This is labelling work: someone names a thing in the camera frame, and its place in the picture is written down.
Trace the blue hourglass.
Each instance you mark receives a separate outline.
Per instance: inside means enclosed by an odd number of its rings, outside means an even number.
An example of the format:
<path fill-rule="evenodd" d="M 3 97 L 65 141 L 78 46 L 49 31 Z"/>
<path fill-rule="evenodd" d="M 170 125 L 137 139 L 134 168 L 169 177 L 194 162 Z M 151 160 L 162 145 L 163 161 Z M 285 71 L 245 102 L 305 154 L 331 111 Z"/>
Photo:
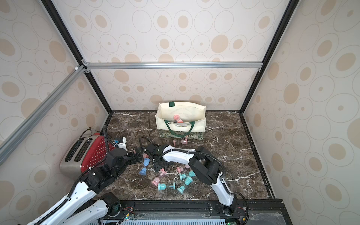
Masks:
<path fill-rule="evenodd" d="M 142 176 L 145 176 L 146 175 L 146 172 L 147 172 L 147 166 L 150 164 L 151 160 L 149 158 L 144 158 L 143 160 L 143 168 L 140 170 L 139 174 L 142 175 Z"/>

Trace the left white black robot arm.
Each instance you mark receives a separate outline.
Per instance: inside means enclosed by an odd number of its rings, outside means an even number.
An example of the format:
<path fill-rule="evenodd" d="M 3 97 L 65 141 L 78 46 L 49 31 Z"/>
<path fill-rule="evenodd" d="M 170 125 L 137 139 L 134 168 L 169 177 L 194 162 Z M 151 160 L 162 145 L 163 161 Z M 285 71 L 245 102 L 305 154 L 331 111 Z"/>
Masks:
<path fill-rule="evenodd" d="M 121 211 L 119 199 L 112 193 L 103 195 L 88 208 L 79 211 L 89 200 L 99 194 L 107 186 L 125 172 L 129 165 L 143 159 L 143 150 L 127 151 L 115 147 L 110 150 L 110 139 L 107 126 L 103 126 L 106 145 L 106 156 L 93 167 L 88 167 L 75 181 L 70 192 L 48 211 L 30 222 L 32 225 L 86 225 L 104 216 L 117 216 Z"/>

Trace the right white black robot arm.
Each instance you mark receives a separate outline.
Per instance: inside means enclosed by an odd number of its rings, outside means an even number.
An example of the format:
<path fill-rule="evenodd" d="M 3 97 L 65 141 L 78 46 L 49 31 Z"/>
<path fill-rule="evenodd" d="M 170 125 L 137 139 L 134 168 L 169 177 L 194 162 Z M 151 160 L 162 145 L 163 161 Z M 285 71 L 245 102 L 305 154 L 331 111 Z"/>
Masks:
<path fill-rule="evenodd" d="M 139 138 L 139 144 L 141 152 L 149 156 L 157 171 L 165 169 L 171 163 L 188 165 L 202 183 L 212 188 L 226 215 L 231 216 L 242 209 L 245 214 L 243 221 L 248 220 L 249 205 L 245 196 L 230 190 L 225 181 L 225 167 L 203 146 L 192 150 L 180 149 L 155 144 L 146 137 Z"/>

